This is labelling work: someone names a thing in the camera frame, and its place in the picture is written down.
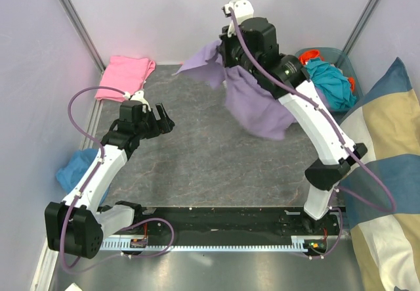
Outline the purple t shirt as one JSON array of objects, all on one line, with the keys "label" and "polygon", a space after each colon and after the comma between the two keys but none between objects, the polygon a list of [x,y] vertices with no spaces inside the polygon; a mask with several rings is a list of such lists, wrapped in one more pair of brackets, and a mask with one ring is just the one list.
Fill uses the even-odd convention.
[{"label": "purple t shirt", "polygon": [[202,81],[212,89],[225,87],[224,105],[248,133],[263,139],[283,140],[296,119],[249,72],[240,66],[225,68],[220,44],[216,40],[204,46],[183,62],[178,73]]}]

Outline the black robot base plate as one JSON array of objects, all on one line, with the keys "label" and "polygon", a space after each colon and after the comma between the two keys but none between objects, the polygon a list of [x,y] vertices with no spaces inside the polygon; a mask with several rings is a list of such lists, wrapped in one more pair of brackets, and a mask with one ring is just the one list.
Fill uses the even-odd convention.
[{"label": "black robot base plate", "polygon": [[176,245],[289,244],[293,236],[332,237],[339,233],[337,213],[314,221],[302,207],[144,208],[134,222],[146,221],[131,235],[146,235],[148,242]]}]

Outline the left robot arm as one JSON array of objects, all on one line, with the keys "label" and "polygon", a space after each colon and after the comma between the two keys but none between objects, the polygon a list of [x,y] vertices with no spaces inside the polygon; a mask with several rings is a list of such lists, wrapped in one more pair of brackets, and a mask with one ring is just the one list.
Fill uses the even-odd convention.
[{"label": "left robot arm", "polygon": [[100,203],[119,170],[140,142],[172,132],[174,121],[159,103],[125,101],[100,142],[93,163],[61,202],[45,208],[47,244],[51,250],[91,259],[105,238],[119,232],[139,233],[144,226],[140,204],[119,201],[106,209]]}]

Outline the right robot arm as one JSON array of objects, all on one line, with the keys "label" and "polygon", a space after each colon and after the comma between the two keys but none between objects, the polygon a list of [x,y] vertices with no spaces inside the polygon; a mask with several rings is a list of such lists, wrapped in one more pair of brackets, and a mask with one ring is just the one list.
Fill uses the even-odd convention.
[{"label": "right robot arm", "polygon": [[304,232],[316,234],[324,227],[323,216],[334,188],[362,159],[367,147],[355,143],[338,126],[300,60],[279,52],[276,29],[267,19],[254,17],[229,24],[219,38],[224,67],[241,67],[252,75],[291,112],[318,153],[318,159],[304,172],[310,189],[300,219]]}]

